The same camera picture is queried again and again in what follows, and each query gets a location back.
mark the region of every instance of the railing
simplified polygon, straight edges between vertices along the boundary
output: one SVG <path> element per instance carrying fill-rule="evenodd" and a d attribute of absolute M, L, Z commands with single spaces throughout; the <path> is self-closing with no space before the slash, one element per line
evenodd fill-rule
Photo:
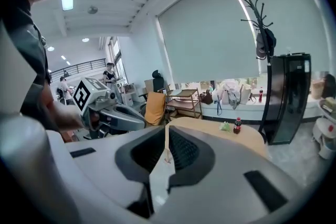
<path fill-rule="evenodd" d="M 79 74 L 88 70 L 98 69 L 106 66 L 105 59 L 99 59 L 90 62 L 79 63 L 78 65 L 62 68 L 50 73 L 51 82 L 59 81 L 60 77 L 69 77 L 75 74 Z"/>

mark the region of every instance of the black coat rack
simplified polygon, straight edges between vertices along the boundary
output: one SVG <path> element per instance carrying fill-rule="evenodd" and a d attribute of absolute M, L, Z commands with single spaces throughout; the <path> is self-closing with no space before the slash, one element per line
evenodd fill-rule
<path fill-rule="evenodd" d="M 251 0 L 244 0 L 248 5 L 247 7 L 250 7 L 253 12 L 254 15 L 256 16 L 257 21 L 254 20 L 245 20 L 245 19 L 241 19 L 241 21 L 244 22 L 252 22 L 253 26 L 256 27 L 256 30 L 259 30 L 262 36 L 262 41 L 264 42 L 264 47 L 265 47 L 265 53 L 266 53 L 266 57 L 264 59 L 262 58 L 258 58 L 260 60 L 265 60 L 267 59 L 267 93 L 266 93 L 266 103 L 265 103 L 265 108 L 264 108 L 264 113 L 263 113 L 263 117 L 261 119 L 261 124 L 259 127 L 259 133 L 262 135 L 262 137 L 264 138 L 264 142 L 266 143 L 266 135 L 263 133 L 263 128 L 264 128 L 264 123 L 266 120 L 266 116 L 267 116 L 267 112 L 268 112 L 268 108 L 269 108 L 269 101 L 270 101 L 270 94 L 271 94 L 271 85 L 272 85 L 272 69 L 271 69 L 271 56 L 269 54 L 269 46 L 268 46 L 268 42 L 267 42 L 267 36 L 266 36 L 266 32 L 265 32 L 265 27 L 269 27 L 271 26 L 273 23 L 270 23 L 268 25 L 264 24 L 264 19 L 266 18 L 266 15 L 263 17 L 262 13 L 264 11 L 264 3 L 262 3 L 261 5 L 261 13 L 259 13 L 258 8 L 257 8 L 257 3 L 259 0 L 256 0 L 256 2 L 253 4 L 253 2 Z"/>

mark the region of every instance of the orange cushion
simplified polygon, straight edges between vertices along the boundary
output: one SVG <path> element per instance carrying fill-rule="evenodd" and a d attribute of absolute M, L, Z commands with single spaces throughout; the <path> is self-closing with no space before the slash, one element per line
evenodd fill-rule
<path fill-rule="evenodd" d="M 149 92 L 145 120 L 153 125 L 158 125 L 164 113 L 165 94 L 158 92 Z"/>

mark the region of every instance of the floor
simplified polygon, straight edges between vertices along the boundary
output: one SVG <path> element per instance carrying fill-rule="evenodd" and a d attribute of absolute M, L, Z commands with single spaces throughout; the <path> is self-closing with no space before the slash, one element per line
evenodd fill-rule
<path fill-rule="evenodd" d="M 314 123 L 302 123 L 290 144 L 267 146 L 268 158 L 271 162 L 290 175 L 301 187 L 315 182 L 328 161 L 319 155 L 319 145 L 312 140 Z M 88 131 L 81 130 L 76 135 L 82 140 Z M 158 210 L 168 198 L 168 178 L 175 173 L 174 162 L 167 163 L 162 154 L 160 160 L 150 175 L 151 192 L 154 210 Z"/>

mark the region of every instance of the refrigerator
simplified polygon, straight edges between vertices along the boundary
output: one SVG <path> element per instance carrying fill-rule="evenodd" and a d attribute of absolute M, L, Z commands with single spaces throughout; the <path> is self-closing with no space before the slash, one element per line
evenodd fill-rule
<path fill-rule="evenodd" d="M 309 54 L 274 56 L 264 133 L 269 145 L 290 144 L 306 109 L 311 76 Z"/>

